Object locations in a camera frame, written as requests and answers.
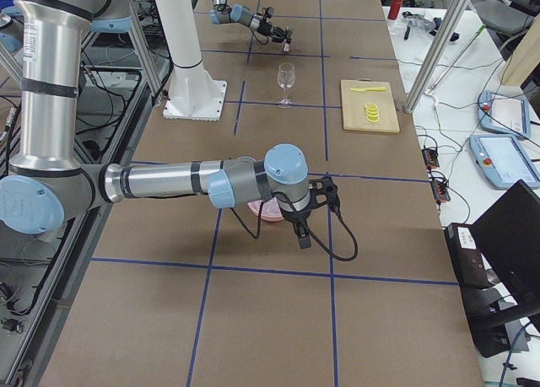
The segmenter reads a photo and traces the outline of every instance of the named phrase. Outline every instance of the white device screen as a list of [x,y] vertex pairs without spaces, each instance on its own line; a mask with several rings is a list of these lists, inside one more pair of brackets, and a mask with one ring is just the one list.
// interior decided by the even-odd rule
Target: white device screen
[[519,179],[528,183],[536,181],[523,155],[510,138],[484,137],[480,138],[480,142],[503,183],[516,183]]
[[491,105],[491,116],[493,117],[491,124],[495,127],[508,127],[515,132],[523,132],[521,100],[505,96],[494,96]]

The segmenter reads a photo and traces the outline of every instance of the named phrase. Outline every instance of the yellow knife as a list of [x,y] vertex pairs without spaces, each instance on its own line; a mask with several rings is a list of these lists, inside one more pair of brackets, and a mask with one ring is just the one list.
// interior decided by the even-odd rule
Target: yellow knife
[[353,92],[384,92],[386,86],[374,86],[371,88],[350,88]]

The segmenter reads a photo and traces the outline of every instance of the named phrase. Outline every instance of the black monitor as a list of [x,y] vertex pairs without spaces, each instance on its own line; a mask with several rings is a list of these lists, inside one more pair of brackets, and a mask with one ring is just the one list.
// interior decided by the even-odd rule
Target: black monitor
[[469,316],[473,336],[528,317],[540,331],[540,198],[517,181],[474,224],[478,249],[517,305]]

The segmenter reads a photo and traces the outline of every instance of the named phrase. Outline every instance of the glass base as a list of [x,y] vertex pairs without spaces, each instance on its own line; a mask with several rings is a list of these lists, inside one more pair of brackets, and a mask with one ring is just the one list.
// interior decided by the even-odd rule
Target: glass base
[[293,102],[291,101],[291,99],[285,98],[279,101],[278,106],[282,109],[288,109],[292,104]]

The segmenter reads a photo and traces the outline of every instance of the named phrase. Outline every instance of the wine glass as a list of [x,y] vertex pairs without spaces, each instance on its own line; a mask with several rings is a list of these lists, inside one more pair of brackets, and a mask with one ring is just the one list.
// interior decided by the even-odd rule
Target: wine glass
[[282,109],[288,109],[293,104],[290,99],[287,99],[287,89],[293,87],[295,80],[294,65],[290,62],[279,64],[278,85],[283,88],[283,99],[279,101],[278,106]]

